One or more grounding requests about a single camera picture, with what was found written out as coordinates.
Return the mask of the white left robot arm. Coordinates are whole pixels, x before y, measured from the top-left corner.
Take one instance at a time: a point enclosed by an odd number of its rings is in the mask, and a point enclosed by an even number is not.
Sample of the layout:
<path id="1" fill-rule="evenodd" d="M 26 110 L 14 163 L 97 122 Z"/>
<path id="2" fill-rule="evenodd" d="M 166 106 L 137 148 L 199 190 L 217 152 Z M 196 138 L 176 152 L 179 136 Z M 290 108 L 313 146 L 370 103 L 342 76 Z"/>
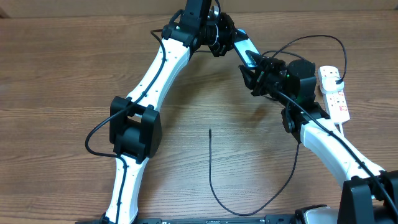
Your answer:
<path id="1" fill-rule="evenodd" d="M 234 23 L 219 3 L 187 1 L 160 33 L 159 50 L 142 80 L 110 106 L 109 141 L 117 155 L 116 176 L 103 223 L 136 221 L 144 169 L 162 140 L 160 109 L 165 96 L 202 45 L 215 57 L 232 49 Z"/>

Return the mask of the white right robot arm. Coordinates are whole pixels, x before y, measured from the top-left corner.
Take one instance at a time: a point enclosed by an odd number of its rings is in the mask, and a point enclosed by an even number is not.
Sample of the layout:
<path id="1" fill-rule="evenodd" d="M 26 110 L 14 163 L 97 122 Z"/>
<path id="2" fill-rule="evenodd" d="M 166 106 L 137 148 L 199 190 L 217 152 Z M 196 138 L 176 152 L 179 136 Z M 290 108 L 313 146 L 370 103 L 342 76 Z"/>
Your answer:
<path id="1" fill-rule="evenodd" d="M 250 50 L 238 55 L 251 94 L 270 95 L 284 105 L 285 131 L 316 154 L 342 188 L 339 208 L 300 208 L 291 222 L 397 223 L 397 172 L 387 172 L 361 154 L 315 102 L 315 64 L 304 59 L 285 63 Z"/>

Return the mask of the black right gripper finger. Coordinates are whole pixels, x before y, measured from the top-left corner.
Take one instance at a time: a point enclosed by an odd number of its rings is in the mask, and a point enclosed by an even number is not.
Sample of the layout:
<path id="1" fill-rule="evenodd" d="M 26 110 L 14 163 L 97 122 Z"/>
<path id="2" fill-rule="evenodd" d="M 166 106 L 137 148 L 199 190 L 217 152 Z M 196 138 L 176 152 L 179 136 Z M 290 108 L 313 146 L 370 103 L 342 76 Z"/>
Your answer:
<path id="1" fill-rule="evenodd" d="M 242 73 L 245 86 L 248 89 L 253 90 L 257 81 L 256 74 L 252 70 L 246 68 L 244 65 L 240 65 L 239 69 Z"/>
<path id="2" fill-rule="evenodd" d="M 246 50 L 245 51 L 246 55 L 249 58 L 249 63 L 248 63 L 248 67 L 258 67 L 260 65 L 260 63 L 262 62 L 262 60 L 264 59 L 264 57 L 259 54 L 259 53 L 255 53 L 251 50 Z"/>

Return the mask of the Samsung Galaxy smartphone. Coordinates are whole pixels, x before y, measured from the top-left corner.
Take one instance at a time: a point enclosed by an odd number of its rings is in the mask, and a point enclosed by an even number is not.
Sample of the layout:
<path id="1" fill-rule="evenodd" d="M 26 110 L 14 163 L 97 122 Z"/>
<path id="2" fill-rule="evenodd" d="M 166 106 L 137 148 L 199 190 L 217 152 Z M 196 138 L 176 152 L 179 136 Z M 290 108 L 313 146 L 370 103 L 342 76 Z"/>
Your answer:
<path id="1" fill-rule="evenodd" d="M 234 28 L 233 37 L 234 49 L 242 60 L 243 65 L 248 69 L 257 67 L 252 55 L 260 56 L 259 51 L 243 29 Z"/>

